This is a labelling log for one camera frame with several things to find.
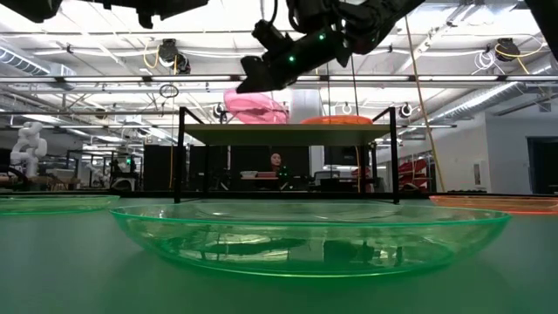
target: green table surface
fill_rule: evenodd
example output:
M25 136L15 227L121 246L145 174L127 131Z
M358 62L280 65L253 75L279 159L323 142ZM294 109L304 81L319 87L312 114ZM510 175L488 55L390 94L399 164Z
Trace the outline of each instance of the green table surface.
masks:
M556 313L557 239L558 216L516 216L480 254L442 270L275 278L161 260L106 211L3 216L0 313Z

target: clear green plate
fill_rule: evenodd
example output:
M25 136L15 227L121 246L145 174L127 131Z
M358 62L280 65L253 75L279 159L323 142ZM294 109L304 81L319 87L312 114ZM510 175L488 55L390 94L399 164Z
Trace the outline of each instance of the clear green plate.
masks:
M137 244L215 270L375 276L425 270L481 250L510 215L380 203L183 203L115 208Z
M0 215L84 213L110 208L112 195L0 196Z

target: person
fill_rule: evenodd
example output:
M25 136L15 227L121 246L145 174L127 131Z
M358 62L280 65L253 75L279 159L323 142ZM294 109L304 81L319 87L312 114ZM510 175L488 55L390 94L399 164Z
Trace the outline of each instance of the person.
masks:
M273 172L277 172L279 171L279 169L281 169L281 155L278 153L274 153L271 155L271 171Z

